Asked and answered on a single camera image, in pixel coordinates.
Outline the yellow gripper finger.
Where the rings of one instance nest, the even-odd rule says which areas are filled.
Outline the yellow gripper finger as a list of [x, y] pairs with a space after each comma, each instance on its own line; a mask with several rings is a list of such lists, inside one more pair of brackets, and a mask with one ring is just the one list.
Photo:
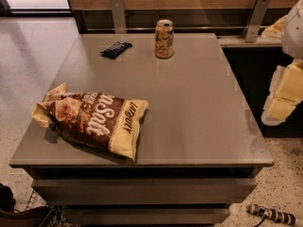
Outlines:
[[261, 37], [265, 39], [281, 39], [282, 31], [285, 26], [287, 16], [279, 18], [271, 26], [267, 27], [262, 33]]
[[261, 122], [277, 126], [286, 121], [298, 104], [303, 101], [303, 61], [294, 59], [286, 67], [278, 66], [269, 88]]

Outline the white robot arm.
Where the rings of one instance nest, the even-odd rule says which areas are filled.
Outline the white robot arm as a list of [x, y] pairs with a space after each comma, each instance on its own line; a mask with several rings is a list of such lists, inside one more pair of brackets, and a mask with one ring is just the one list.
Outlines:
[[263, 106], [261, 122], [277, 126], [303, 101], [303, 0], [298, 0], [287, 15], [266, 28], [262, 37], [279, 38], [282, 52], [294, 59], [286, 67], [276, 67]]

